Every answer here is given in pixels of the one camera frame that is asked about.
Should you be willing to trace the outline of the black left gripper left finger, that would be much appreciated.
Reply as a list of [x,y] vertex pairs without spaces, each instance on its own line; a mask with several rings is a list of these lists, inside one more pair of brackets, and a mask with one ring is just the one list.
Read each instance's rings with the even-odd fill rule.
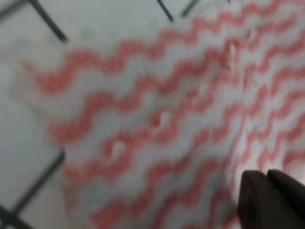
[[298,215],[267,174],[242,173],[238,216],[243,229],[303,229],[305,215]]

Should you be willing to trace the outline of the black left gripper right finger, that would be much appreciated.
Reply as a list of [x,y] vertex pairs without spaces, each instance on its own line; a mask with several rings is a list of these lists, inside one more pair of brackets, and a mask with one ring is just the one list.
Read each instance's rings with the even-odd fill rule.
[[305,214],[305,186],[279,170],[268,170],[268,180],[298,215]]

